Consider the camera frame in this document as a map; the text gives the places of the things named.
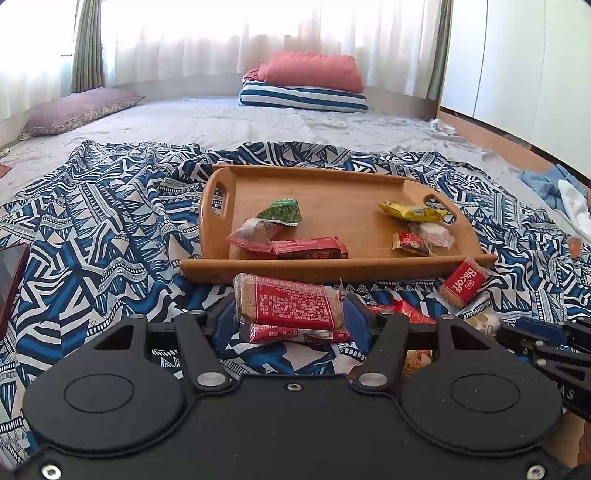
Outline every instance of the cracker package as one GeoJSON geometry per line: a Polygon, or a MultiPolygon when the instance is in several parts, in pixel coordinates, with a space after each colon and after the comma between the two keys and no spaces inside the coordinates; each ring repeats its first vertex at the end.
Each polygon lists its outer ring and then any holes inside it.
{"type": "Polygon", "coordinates": [[[378,206],[390,217],[409,222],[439,222],[447,212],[422,205],[402,205],[396,202],[379,202],[378,206]]]}
{"type": "Polygon", "coordinates": [[[234,291],[236,317],[246,323],[310,330],[343,327],[342,294],[332,287],[240,273],[234,291]]]}

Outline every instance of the plastic wrapper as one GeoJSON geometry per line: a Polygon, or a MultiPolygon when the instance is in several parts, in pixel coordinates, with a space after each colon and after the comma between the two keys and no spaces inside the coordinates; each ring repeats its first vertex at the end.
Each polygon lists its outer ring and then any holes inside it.
{"type": "Polygon", "coordinates": [[[452,237],[449,230],[438,223],[411,222],[408,226],[410,227],[411,232],[419,236],[429,249],[435,247],[450,248],[454,244],[455,239],[452,237]]]}
{"type": "Polygon", "coordinates": [[[439,222],[447,212],[422,205],[402,205],[396,202],[379,202],[378,206],[390,217],[409,222],[439,222]]]}
{"type": "Polygon", "coordinates": [[[332,287],[240,273],[234,292],[236,317],[247,323],[311,330],[343,327],[342,294],[332,287]]]}
{"type": "Polygon", "coordinates": [[[366,305],[370,312],[374,313],[389,313],[398,312],[405,314],[411,323],[435,323],[435,320],[423,315],[415,307],[404,300],[394,299],[391,305],[366,305]]]}
{"type": "Polygon", "coordinates": [[[473,258],[468,258],[437,291],[450,305],[460,309],[474,298],[478,288],[487,278],[488,272],[473,258]]]}
{"type": "Polygon", "coordinates": [[[277,240],[271,242],[277,258],[331,259],[348,258],[347,248],[336,237],[307,240],[277,240]]]}
{"type": "Polygon", "coordinates": [[[310,330],[302,328],[277,327],[241,322],[240,340],[249,343],[291,340],[300,342],[351,342],[346,329],[310,330]]]}
{"type": "Polygon", "coordinates": [[[283,229],[280,223],[259,218],[249,218],[237,230],[226,237],[232,245],[253,252],[271,252],[271,239],[283,229]]]}
{"type": "Polygon", "coordinates": [[[297,226],[301,222],[300,207],[295,199],[275,200],[256,217],[287,226],[297,226]]]}
{"type": "Polygon", "coordinates": [[[423,239],[411,232],[401,232],[394,234],[392,250],[398,249],[404,250],[405,252],[418,257],[428,257],[431,255],[431,251],[427,245],[425,245],[423,239]]]}

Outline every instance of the blue cloth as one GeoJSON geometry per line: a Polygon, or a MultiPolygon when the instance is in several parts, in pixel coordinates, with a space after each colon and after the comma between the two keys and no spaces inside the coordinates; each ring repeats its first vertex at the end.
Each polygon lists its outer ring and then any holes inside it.
{"type": "Polygon", "coordinates": [[[543,201],[545,201],[554,210],[560,210],[566,214],[562,196],[558,189],[558,181],[566,180],[571,183],[585,198],[587,198],[587,189],[574,178],[562,165],[556,165],[544,173],[534,173],[530,170],[524,170],[519,179],[531,188],[543,201]]]}

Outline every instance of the wooden tray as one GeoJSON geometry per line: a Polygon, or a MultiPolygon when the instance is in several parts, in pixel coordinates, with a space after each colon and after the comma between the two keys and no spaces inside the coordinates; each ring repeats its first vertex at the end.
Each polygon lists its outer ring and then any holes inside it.
{"type": "Polygon", "coordinates": [[[245,272],[309,283],[447,277],[467,257],[490,267],[496,255],[484,254],[471,224],[446,196],[404,177],[315,168],[213,166],[199,215],[202,259],[181,261],[183,274],[196,283],[229,283],[245,272]],[[216,189],[223,201],[212,208],[216,189]],[[285,228],[276,239],[338,237],[349,250],[341,260],[271,260],[230,247],[225,237],[277,199],[295,198],[302,223],[285,228]],[[378,202],[393,200],[423,205],[435,198],[456,221],[446,225],[455,237],[436,257],[414,257],[392,250],[395,232],[408,232],[406,222],[385,215],[378,202]]]}

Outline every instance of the green snack wrapper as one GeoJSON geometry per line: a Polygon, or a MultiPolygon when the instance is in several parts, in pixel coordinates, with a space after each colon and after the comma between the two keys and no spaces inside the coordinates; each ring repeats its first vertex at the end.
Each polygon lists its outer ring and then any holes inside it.
{"type": "Polygon", "coordinates": [[[301,222],[300,206],[295,199],[275,200],[256,217],[272,223],[298,226],[301,222]]]}

